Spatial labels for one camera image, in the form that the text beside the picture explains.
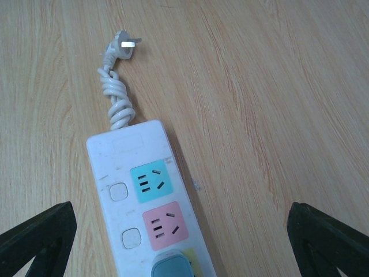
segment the blue outlet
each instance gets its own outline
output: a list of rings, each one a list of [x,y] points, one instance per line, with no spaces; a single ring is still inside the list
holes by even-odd
[[[171,194],[173,186],[164,160],[131,169],[138,202],[145,203]]]

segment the white power strip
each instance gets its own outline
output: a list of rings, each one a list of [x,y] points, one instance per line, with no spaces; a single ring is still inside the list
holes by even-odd
[[[157,257],[176,250],[195,277],[216,276],[160,121],[98,134],[87,149],[119,276],[156,276]]]

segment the white switch button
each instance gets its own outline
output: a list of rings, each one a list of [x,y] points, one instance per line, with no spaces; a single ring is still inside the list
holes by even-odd
[[[122,234],[123,245],[127,249],[135,248],[141,244],[140,231],[136,228],[124,231]]]
[[[110,196],[114,201],[121,201],[128,196],[127,186],[124,183],[117,183],[110,187]]]

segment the power cord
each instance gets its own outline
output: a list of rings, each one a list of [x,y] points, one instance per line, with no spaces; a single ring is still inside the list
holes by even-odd
[[[133,48],[138,42],[141,42],[141,39],[131,39],[125,31],[117,32],[114,40],[106,47],[103,67],[97,70],[101,75],[103,94],[111,100],[112,106],[108,112],[111,131],[127,127],[135,116],[132,103],[127,96],[127,88],[119,81],[117,72],[112,69],[117,59],[131,58]]]

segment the plug prong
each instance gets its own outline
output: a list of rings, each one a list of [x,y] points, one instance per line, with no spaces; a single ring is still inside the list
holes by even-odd
[[[139,42],[141,42],[141,41],[142,41],[142,39],[141,39],[141,38],[139,38],[139,39],[127,39],[127,41],[128,41],[128,42],[139,43]]]
[[[121,47],[122,48],[133,48],[135,47],[135,43],[134,42],[122,42]]]

